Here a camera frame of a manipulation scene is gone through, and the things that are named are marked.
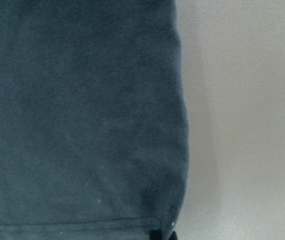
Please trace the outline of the black graphic t-shirt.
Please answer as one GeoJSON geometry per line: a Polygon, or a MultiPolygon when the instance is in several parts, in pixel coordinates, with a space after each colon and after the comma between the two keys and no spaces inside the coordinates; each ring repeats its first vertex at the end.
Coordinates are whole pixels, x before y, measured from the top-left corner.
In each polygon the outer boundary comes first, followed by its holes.
{"type": "Polygon", "coordinates": [[[175,240],[188,138],[174,0],[0,0],[0,240],[175,240]]]}

